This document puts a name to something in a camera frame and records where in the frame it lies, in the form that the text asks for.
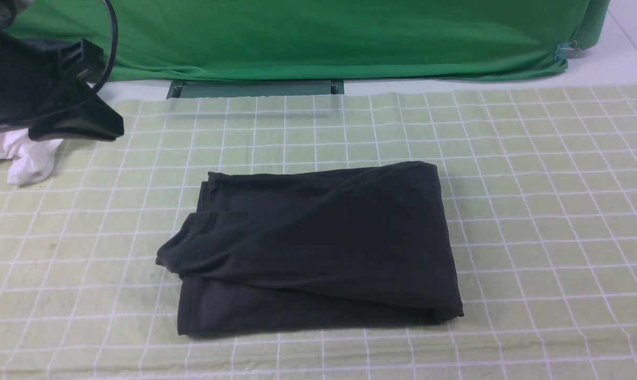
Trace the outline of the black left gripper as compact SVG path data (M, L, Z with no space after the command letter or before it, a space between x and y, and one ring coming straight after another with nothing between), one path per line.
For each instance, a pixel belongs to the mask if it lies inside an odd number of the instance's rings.
M106 72L104 51L87 40L19 40L0 32L0 132L30 140L113 142L125 121L88 84Z

